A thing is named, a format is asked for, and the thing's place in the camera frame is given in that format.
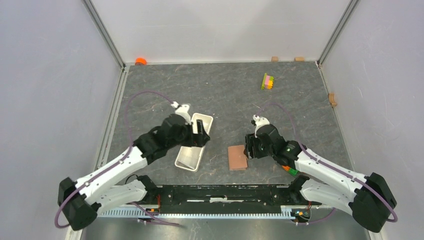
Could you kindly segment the brown leather card holder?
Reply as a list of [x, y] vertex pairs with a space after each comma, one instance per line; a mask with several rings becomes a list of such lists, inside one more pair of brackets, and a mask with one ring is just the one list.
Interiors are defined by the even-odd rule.
[[248, 157], [245, 154], [244, 145], [233, 145], [227, 148], [228, 167], [230, 171], [246, 170], [248, 167]]

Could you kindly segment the white rectangular tray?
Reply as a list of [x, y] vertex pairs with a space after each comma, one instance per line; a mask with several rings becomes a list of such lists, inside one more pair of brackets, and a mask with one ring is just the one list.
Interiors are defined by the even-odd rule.
[[[210, 115], [194, 113], [191, 117], [191, 121], [195, 123], [196, 120], [202, 120], [203, 127], [206, 133], [209, 135], [214, 118]], [[175, 159], [174, 165], [177, 168], [180, 168], [186, 171], [197, 172], [199, 169], [200, 162], [202, 160], [204, 150], [205, 150], [205, 146], [203, 147], [182, 146]]]

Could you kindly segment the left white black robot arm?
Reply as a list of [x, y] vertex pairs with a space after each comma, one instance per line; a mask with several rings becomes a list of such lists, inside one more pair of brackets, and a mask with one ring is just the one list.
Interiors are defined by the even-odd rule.
[[117, 183], [163, 158], [174, 147], [190, 148], [194, 158], [201, 159], [202, 150], [210, 140], [213, 120], [213, 117], [200, 113], [194, 113], [188, 120], [173, 113], [161, 125], [140, 135], [106, 165], [77, 180], [70, 177], [63, 179], [58, 188], [59, 210], [54, 219], [55, 226], [62, 227], [59, 224], [60, 214], [68, 221], [67, 226], [78, 231], [89, 226], [100, 214], [115, 207], [139, 201], [153, 203], [157, 198], [154, 187], [141, 180], [133, 180], [121, 186]]

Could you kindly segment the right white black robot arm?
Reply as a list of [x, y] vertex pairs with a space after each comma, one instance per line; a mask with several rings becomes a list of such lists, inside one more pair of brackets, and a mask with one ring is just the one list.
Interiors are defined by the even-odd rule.
[[285, 140], [272, 124], [262, 125], [245, 135], [249, 159], [271, 157], [279, 165], [304, 173], [289, 189], [295, 204], [317, 202], [341, 210], [368, 231], [379, 233], [397, 201], [385, 178], [375, 172], [364, 175], [341, 167], [295, 140]]

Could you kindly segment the orange horseshoe toy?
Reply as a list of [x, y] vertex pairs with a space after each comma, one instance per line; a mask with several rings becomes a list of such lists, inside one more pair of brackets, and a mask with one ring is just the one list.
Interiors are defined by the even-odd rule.
[[291, 168], [289, 167], [289, 166], [284, 166], [284, 165], [282, 165], [281, 166], [286, 172], [288, 172]]

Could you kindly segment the green toy block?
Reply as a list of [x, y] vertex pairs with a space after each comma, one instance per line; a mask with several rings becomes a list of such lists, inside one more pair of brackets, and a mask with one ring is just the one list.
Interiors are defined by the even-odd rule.
[[298, 170], [295, 170], [295, 169], [293, 169], [293, 168], [289, 168], [288, 169], [288, 171], [287, 171], [291, 176], [296, 176], [297, 174], [298, 174]]

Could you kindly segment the colourful toy brick stack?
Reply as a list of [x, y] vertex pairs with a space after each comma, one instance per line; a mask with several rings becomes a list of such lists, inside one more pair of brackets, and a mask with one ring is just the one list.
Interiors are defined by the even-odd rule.
[[267, 73], [264, 74], [262, 83], [261, 83], [261, 89], [262, 90], [271, 90], [274, 86], [274, 80], [275, 78], [273, 76], [268, 75]]

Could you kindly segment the curved wooden piece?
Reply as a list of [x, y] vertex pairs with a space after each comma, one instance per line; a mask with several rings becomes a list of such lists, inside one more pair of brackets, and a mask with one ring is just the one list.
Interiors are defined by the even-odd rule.
[[337, 103], [337, 101], [336, 101], [335, 94], [334, 94], [333, 92], [330, 92], [330, 93], [328, 94], [328, 101], [329, 101], [330, 106], [331, 106], [332, 108], [334, 108], [334, 107], [336, 107], [336, 106], [338, 105], [338, 103]]

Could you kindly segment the orange round cap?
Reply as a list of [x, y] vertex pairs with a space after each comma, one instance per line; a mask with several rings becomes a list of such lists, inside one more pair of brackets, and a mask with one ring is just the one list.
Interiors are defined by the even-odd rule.
[[142, 57], [138, 57], [138, 58], [136, 58], [135, 59], [135, 62], [134, 62], [134, 64], [136, 65], [136, 66], [141, 66], [141, 65], [146, 65], [147, 64], [147, 61], [144, 59], [144, 58], [142, 58]]

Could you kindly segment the flat wooden block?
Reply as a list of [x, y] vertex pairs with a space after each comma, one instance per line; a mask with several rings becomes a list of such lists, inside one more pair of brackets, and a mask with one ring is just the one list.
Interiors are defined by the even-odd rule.
[[295, 62], [304, 62], [306, 59], [303, 56], [296, 56], [294, 58]]

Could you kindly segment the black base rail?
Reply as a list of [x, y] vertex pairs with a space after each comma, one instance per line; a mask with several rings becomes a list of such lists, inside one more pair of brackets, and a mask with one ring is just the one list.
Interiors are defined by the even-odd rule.
[[162, 185], [137, 202], [161, 214], [277, 214], [282, 206], [309, 206], [299, 192], [278, 184]]

